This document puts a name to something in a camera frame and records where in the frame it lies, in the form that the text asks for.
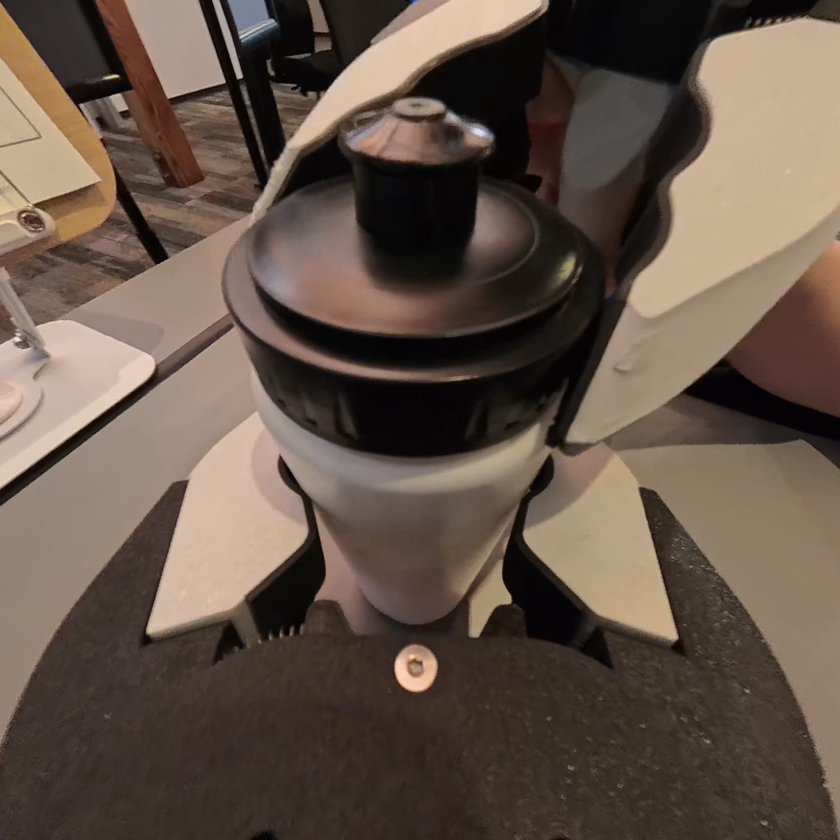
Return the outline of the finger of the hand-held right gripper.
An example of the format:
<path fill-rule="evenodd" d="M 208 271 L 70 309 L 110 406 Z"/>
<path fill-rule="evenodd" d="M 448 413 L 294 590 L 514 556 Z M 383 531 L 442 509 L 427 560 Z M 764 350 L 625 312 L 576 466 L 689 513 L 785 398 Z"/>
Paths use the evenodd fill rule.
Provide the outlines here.
<path fill-rule="evenodd" d="M 400 13 L 345 67 L 287 142 L 251 218 L 268 213 L 300 161 L 330 141 L 346 120 L 405 96 L 429 71 L 518 32 L 548 7 L 547 1 L 416 2 Z"/>
<path fill-rule="evenodd" d="M 577 455 L 680 394 L 838 233 L 839 25 L 766 20 L 708 41 L 648 146 L 590 355 L 558 412 Z"/>

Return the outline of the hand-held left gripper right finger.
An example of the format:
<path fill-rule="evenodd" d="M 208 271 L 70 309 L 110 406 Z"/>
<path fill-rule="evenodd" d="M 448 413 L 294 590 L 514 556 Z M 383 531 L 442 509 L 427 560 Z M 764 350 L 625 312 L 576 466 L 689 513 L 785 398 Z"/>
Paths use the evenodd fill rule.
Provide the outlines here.
<path fill-rule="evenodd" d="M 611 449 L 551 450 L 513 521 L 502 580 L 532 638 L 679 640 L 642 490 Z"/>

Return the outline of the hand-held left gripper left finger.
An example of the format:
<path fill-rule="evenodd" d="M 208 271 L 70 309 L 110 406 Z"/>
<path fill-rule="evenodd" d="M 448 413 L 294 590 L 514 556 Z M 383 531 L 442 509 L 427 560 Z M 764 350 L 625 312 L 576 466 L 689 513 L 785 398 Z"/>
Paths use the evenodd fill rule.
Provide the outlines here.
<path fill-rule="evenodd" d="M 252 415 L 189 477 L 145 633 L 229 625 L 247 647 L 292 635 L 325 574 L 312 504 Z"/>

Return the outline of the white plastic bottle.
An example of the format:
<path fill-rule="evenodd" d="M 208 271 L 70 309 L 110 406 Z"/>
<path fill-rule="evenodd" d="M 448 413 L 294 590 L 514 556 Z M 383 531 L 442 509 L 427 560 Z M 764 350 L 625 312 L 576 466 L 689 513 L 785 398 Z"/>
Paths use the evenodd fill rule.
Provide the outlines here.
<path fill-rule="evenodd" d="M 250 373 L 258 415 L 321 515 L 365 598 L 404 624 L 434 622 L 463 600 L 550 448 L 559 405 L 475 452 L 397 458 L 341 447 L 304 430 Z"/>

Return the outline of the black bottle lid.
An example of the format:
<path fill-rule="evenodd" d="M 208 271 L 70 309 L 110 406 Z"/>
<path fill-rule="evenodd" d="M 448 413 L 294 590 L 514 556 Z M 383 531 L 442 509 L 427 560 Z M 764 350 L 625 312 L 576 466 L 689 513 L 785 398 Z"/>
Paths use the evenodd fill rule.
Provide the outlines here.
<path fill-rule="evenodd" d="M 596 248 L 519 185 L 494 139 L 428 98 L 340 133 L 352 174 L 282 198 L 232 248 L 227 309 L 269 403 L 372 455 L 514 437 L 577 374 L 602 308 Z"/>

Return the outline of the person's right forearm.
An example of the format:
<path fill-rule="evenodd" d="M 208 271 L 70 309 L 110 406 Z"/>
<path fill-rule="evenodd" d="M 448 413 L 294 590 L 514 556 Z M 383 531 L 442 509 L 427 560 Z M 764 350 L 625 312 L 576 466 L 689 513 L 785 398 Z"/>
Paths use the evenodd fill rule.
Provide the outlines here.
<path fill-rule="evenodd" d="M 727 362 L 790 403 L 839 416 L 839 242 L 734 347 Z"/>

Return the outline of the black mesh office chair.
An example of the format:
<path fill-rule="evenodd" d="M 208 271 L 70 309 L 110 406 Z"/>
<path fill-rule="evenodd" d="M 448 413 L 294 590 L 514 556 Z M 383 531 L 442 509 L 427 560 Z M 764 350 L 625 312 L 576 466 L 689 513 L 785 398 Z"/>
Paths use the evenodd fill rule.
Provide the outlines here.
<path fill-rule="evenodd" d="M 407 1 L 320 2 L 331 47 L 317 51 L 309 3 L 270 2 L 269 10 L 280 30 L 269 42 L 277 81 L 293 86 L 303 95 L 326 91 L 340 72 L 409 5 Z"/>

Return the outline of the instruction sheet on stand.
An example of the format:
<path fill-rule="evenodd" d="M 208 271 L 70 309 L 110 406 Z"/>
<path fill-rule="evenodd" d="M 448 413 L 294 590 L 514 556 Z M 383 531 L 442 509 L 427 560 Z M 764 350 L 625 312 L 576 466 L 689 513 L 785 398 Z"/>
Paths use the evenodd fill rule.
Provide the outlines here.
<path fill-rule="evenodd" d="M 117 199 L 107 152 L 86 117 L 2 8 L 2 61 L 100 177 L 100 183 L 1 214 L 1 298 L 14 335 L 2 342 L 1 488 L 121 403 L 155 372 L 154 358 L 79 322 L 35 324 L 8 269 L 98 227 Z"/>

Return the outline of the wooden table leg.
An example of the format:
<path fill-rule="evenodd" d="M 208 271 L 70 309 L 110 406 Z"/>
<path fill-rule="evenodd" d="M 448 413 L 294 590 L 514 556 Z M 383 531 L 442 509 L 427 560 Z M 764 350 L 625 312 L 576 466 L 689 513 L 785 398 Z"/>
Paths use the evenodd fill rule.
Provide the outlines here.
<path fill-rule="evenodd" d="M 129 114 L 164 183 L 186 188 L 202 182 L 203 171 L 126 3 L 97 1 L 96 6 L 130 83 L 130 91 L 123 95 Z"/>

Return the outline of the printed instruction sheet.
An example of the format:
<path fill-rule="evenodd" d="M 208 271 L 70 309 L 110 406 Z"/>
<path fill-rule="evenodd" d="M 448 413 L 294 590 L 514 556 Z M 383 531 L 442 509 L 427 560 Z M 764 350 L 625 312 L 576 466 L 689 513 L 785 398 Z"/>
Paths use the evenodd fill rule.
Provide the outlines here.
<path fill-rule="evenodd" d="M 1 214 L 100 183 L 23 83 L 1 63 Z"/>

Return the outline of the black metal frame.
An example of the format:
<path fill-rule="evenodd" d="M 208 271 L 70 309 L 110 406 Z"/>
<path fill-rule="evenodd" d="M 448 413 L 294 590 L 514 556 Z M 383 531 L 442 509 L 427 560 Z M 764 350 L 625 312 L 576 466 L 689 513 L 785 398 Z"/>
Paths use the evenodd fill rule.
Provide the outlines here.
<path fill-rule="evenodd" d="M 133 91 L 96 2 L 10 1 L 2 6 L 78 109 Z"/>

